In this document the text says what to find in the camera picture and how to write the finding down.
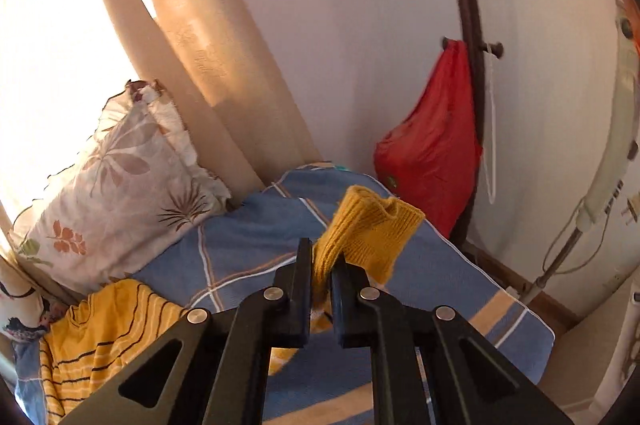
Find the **white cord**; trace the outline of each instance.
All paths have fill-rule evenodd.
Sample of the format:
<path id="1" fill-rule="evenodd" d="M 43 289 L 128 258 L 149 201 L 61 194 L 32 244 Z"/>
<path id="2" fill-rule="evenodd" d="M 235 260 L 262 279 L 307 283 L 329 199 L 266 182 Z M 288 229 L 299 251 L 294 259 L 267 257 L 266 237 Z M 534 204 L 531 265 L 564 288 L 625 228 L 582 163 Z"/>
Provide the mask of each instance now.
<path id="1" fill-rule="evenodd" d="M 562 230 L 559 231 L 558 235 L 556 235 L 556 237 L 553 239 L 553 241 L 551 242 L 551 245 L 549 245 L 549 248 L 547 248 L 546 253 L 545 253 L 545 258 L 542 260 L 542 271 L 543 271 L 543 273 L 546 273 L 546 270 L 548 269 L 548 266 L 546 265 L 546 261 L 548 261 L 549 255 L 551 255 L 551 250 L 556 245 L 556 243 L 558 242 L 558 240 L 560 239 L 562 234 L 566 231 L 566 229 L 569 228 L 569 225 L 574 220 L 575 214 L 577 214 L 578 210 L 580 210 L 580 208 L 582 207 L 582 203 L 583 202 L 584 202 L 584 198 L 580 198 L 580 201 L 578 201 L 578 204 L 575 205 L 574 211 L 571 213 L 571 216 L 569 217 L 569 220 L 566 222 L 564 227 L 562 227 Z M 596 251 L 594 251 L 589 256 L 589 258 L 586 261 L 584 261 L 582 264 L 580 264 L 578 266 L 575 266 L 573 268 L 568 268 L 566 270 L 558 269 L 553 275 L 567 275 L 568 273 L 573 273 L 575 271 L 581 270 L 582 268 L 587 266 L 591 261 L 593 261 L 593 259 L 596 258 L 596 255 L 602 249 L 602 243 L 604 243 L 604 236 L 606 235 L 607 228 L 609 227 L 609 218 L 611 216 L 611 212 L 612 212 L 612 210 L 609 209 L 609 212 L 607 213 L 607 219 L 604 222 L 604 228 L 602 229 L 602 235 L 600 236 L 600 243 L 599 243 L 598 247 L 596 248 Z"/>
<path id="2" fill-rule="evenodd" d="M 484 180 L 486 181 L 486 191 L 489 196 L 489 204 L 495 202 L 496 182 L 495 182 L 495 98 L 494 98 L 494 65 L 492 58 L 494 52 L 489 44 L 486 45 L 489 53 L 489 101 L 491 103 L 491 182 L 489 182 L 489 170 L 486 164 L 486 154 L 482 153 L 482 168 L 484 169 Z"/>

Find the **baseboard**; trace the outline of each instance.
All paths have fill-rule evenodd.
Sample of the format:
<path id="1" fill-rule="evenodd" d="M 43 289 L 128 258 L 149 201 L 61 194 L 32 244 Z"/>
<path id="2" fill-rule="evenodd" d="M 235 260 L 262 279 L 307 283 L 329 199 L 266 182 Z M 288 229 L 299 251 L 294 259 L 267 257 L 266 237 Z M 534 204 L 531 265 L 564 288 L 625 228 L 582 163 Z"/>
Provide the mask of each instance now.
<path id="1" fill-rule="evenodd" d="M 478 248 L 478 246 L 472 245 L 467 241 L 461 247 L 461 251 L 472 255 L 476 259 L 476 264 L 503 288 L 506 289 L 508 286 L 512 286 L 519 293 L 524 293 L 531 286 L 531 283 L 524 277 L 502 264 L 489 253 Z M 531 301 L 529 309 L 554 330 L 556 338 L 569 331 L 582 320 L 574 312 L 544 292 Z"/>

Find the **leaf print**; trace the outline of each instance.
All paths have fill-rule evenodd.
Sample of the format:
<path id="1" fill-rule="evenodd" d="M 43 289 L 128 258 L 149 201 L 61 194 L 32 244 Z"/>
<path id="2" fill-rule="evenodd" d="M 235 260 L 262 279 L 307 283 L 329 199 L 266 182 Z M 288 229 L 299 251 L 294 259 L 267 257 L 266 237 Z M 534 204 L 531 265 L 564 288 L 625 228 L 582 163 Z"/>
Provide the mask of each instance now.
<path id="1" fill-rule="evenodd" d="M 122 176 L 116 172 L 113 167 L 109 167 L 109 172 L 111 173 L 111 181 L 116 186 L 122 185 Z"/>
<path id="2" fill-rule="evenodd" d="M 28 258 L 28 261 L 33 262 L 33 264 L 44 264 L 45 266 L 49 266 L 50 268 L 53 268 L 52 262 L 43 261 L 42 259 L 38 259 L 37 257 L 30 257 Z"/>
<path id="3" fill-rule="evenodd" d="M 55 239 L 55 243 L 53 243 L 53 248 L 60 253 L 68 253 L 72 251 L 78 255 L 86 254 L 86 243 L 84 242 L 84 238 L 82 238 L 82 234 L 78 232 L 74 232 L 69 227 L 62 227 L 60 225 L 60 221 L 56 221 L 54 223 L 54 235 L 53 237 L 47 236 L 47 239 Z"/>
<path id="4" fill-rule="evenodd" d="M 151 167 L 146 161 L 137 156 L 133 156 L 133 154 L 113 153 L 110 154 L 110 157 L 129 174 L 138 176 L 151 170 Z"/>
<path id="5" fill-rule="evenodd" d="M 104 193 L 108 177 L 111 178 L 115 186 L 122 185 L 124 177 L 116 169 L 116 166 L 132 175 L 145 174 L 151 170 L 145 160 L 125 152 L 125 149 L 144 145 L 158 131 L 158 125 L 155 121 L 148 122 L 146 120 L 147 118 L 142 111 L 130 111 L 118 129 L 110 132 L 87 158 L 82 170 L 90 169 L 96 163 L 98 164 L 90 196 L 93 196 L 95 186 L 98 183 L 100 183 L 100 193 Z"/>
<path id="6" fill-rule="evenodd" d="M 115 121 L 115 122 L 113 123 L 113 125 L 111 125 L 110 127 L 105 127 L 104 129 L 100 129 L 100 132 L 105 133 L 105 134 L 109 134 L 113 129 L 115 129 L 115 128 L 116 128 L 117 124 L 118 124 L 118 122 L 117 122 L 117 121 Z"/>
<path id="7" fill-rule="evenodd" d="M 37 255 L 40 251 L 40 243 L 35 239 L 27 239 L 20 245 L 18 249 L 18 255 L 25 255 L 27 257 L 31 255 Z"/>
<path id="8" fill-rule="evenodd" d="M 18 248 L 18 251 L 16 253 L 23 257 L 25 261 L 33 262 L 33 264 L 45 264 L 49 267 L 52 267 L 53 263 L 49 261 L 43 261 L 42 259 L 38 259 L 36 257 L 39 251 L 40 243 L 35 239 L 27 239 L 20 245 L 20 248 Z"/>
<path id="9" fill-rule="evenodd" d="M 112 150 L 130 149 L 133 147 L 140 147 L 149 141 L 158 130 L 158 125 L 155 123 L 145 123 L 138 125 L 136 128 L 127 132 L 123 136 L 119 137 L 116 142 L 111 146 Z"/>
<path id="10" fill-rule="evenodd" d="M 175 225 L 175 231 L 186 224 L 195 225 L 199 215 L 210 211 L 207 196 L 202 193 L 200 185 L 195 180 L 191 180 L 189 189 L 183 195 L 175 197 L 171 192 L 168 194 L 173 207 L 163 208 L 161 214 L 158 214 L 158 221 L 167 223 L 168 227 Z"/>
<path id="11" fill-rule="evenodd" d="M 58 250 L 60 253 L 66 253 L 69 251 L 69 243 L 66 241 L 56 241 L 53 243 L 53 248 Z"/>
<path id="12" fill-rule="evenodd" d="M 87 160 L 84 162 L 84 165 L 82 165 L 82 170 L 88 170 L 90 169 L 96 162 L 100 161 L 100 158 L 95 154 L 97 153 L 98 150 L 94 150 L 94 153 L 89 154 L 89 157 L 87 158 Z"/>

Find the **bedsheet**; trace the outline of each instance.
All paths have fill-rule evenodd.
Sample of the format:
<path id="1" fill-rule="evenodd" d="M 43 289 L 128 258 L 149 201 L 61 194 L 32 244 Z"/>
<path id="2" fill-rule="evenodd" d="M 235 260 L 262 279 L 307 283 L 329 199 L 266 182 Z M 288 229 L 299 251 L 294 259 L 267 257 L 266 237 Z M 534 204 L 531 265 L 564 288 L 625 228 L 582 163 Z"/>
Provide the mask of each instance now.
<path id="1" fill-rule="evenodd" d="M 363 185 L 391 195 L 375 179 L 314 164 L 291 170 L 241 208 L 207 219 L 133 275 L 167 300 L 211 312 L 237 306 L 270 285 L 274 271 L 295 259 L 301 237 L 317 239 L 346 189 Z M 385 289 L 406 305 L 457 309 L 467 320 L 504 292 L 425 221 L 400 254 Z M 487 338 L 533 382 L 542 377 L 554 334 L 511 299 Z M 38 343 L 16 346 L 16 396 L 44 425 Z M 271 425 L 360 425 L 372 421 L 370 361 L 365 349 L 341 349 L 331 331 L 312 335 L 268 381 L 264 420 Z"/>

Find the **red bag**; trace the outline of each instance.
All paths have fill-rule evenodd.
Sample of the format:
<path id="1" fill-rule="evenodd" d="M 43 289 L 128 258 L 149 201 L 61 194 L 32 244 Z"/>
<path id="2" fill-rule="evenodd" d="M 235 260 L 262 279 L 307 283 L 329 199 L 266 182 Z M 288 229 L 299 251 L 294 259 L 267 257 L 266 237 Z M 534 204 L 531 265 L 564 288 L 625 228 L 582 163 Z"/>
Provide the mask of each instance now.
<path id="1" fill-rule="evenodd" d="M 448 237 L 474 191 L 481 155 L 466 45 L 450 40 L 414 111 L 376 145 L 376 174 Z"/>

